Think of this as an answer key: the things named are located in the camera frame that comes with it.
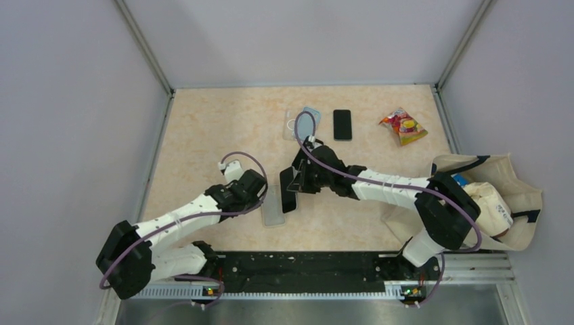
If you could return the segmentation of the black phone white edge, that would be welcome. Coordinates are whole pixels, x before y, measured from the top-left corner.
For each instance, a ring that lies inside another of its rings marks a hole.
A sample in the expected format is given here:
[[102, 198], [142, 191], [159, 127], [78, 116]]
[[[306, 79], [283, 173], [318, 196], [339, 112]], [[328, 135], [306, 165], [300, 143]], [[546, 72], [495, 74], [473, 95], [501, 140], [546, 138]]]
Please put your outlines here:
[[288, 189], [293, 180], [294, 171], [292, 167], [288, 167], [280, 172], [280, 197], [283, 214], [290, 213], [297, 209], [296, 192]]

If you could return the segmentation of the frosted clear phone case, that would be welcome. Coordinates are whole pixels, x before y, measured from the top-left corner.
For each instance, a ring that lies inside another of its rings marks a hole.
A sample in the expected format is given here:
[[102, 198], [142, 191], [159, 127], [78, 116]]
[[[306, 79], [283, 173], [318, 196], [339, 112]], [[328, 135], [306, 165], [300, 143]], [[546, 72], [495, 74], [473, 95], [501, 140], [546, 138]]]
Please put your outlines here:
[[282, 211], [279, 186], [270, 186], [261, 206], [263, 226], [276, 228], [285, 225], [286, 217]]

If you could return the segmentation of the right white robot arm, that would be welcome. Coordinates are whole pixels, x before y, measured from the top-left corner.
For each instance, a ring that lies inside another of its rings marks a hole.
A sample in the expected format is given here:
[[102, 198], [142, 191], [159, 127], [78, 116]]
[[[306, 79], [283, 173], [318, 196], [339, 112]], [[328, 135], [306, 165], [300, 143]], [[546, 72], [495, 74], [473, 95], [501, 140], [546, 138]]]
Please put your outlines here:
[[422, 230], [401, 249], [397, 271], [402, 277], [414, 279], [431, 257], [463, 249], [471, 232], [477, 241], [468, 251], [480, 248], [482, 235], [476, 220], [481, 210], [450, 174], [388, 175], [361, 165], [346, 165], [333, 149], [313, 136], [298, 144], [300, 149], [292, 163], [295, 175], [288, 190], [317, 194], [328, 188], [343, 198], [383, 202], [417, 213]]

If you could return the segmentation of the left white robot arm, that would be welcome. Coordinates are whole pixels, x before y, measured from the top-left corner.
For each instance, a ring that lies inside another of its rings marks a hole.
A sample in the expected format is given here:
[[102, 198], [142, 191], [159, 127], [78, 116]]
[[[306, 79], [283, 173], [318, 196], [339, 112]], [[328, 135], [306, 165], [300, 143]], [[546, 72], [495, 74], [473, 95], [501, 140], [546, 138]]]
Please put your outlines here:
[[213, 185], [162, 216], [136, 224], [127, 220], [117, 223], [95, 260], [102, 273], [99, 287], [128, 299], [151, 282], [180, 274], [212, 278], [217, 262], [206, 252], [196, 245], [183, 251], [171, 247], [197, 230], [258, 208], [266, 188], [265, 176], [249, 169], [238, 179]]

